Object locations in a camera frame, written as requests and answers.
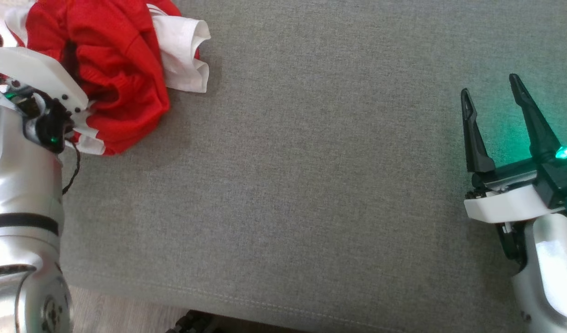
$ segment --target black cable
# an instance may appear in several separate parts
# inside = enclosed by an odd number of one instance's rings
[[[71,143],[72,146],[74,146],[75,149],[75,157],[76,157],[76,163],[75,163],[75,170],[74,170],[74,174],[71,176],[71,179],[69,180],[69,184],[67,184],[66,187],[63,188],[63,195],[65,196],[65,194],[67,193],[67,191],[69,191],[69,188],[71,187],[71,185],[74,184],[74,179],[75,177],[78,175],[78,172],[80,172],[80,161],[82,160],[82,156],[80,155],[80,151],[78,150],[78,148],[75,146],[75,142],[72,140],[68,140],[69,143]]]

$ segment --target white fabric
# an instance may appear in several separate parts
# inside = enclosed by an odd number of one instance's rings
[[[6,12],[6,25],[25,46],[28,45],[26,18],[34,1]],[[191,93],[205,93],[209,66],[195,59],[199,45],[211,38],[205,21],[169,16],[154,5],[148,4],[156,30],[166,86]],[[95,110],[84,110],[72,115],[74,131],[80,133],[76,146],[86,154],[103,154],[104,142],[96,138],[98,131],[88,126],[86,119]]]
[[[207,23],[168,16],[154,5],[148,4],[148,8],[158,37],[166,86],[192,93],[207,92],[209,65],[194,58],[199,45],[211,38]]]
[[[71,116],[71,120],[74,121],[74,131],[80,134],[80,138],[75,146],[82,153],[104,154],[104,150],[106,149],[104,141],[96,138],[99,131],[89,127],[86,122],[86,119],[93,114],[93,109],[91,108],[93,103],[93,101],[90,101],[86,110],[74,112]]]
[[[26,30],[26,17],[34,1],[29,1],[22,6],[14,7],[6,11],[6,25],[8,30],[18,36],[25,46],[28,45],[28,31]]]

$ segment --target gray fabric surface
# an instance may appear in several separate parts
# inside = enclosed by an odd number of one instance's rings
[[[529,156],[511,72],[567,143],[567,0],[178,6],[211,28],[209,92],[83,159],[70,283],[308,331],[521,331],[516,265],[463,209],[459,93],[498,164]]]

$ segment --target black band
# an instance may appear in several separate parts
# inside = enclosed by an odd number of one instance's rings
[[[59,236],[59,225],[48,216],[32,213],[0,214],[0,228],[6,226],[33,226],[52,232]]]

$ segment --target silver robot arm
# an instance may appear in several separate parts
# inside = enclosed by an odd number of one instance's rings
[[[59,266],[68,110],[87,98],[55,60],[0,49],[0,333],[69,333]]]
[[[516,74],[510,74],[510,83],[524,113],[532,158],[495,168],[464,89],[467,168],[474,173],[465,208],[471,219],[496,226],[506,257],[520,264],[512,284],[526,331],[567,333],[567,148]]]

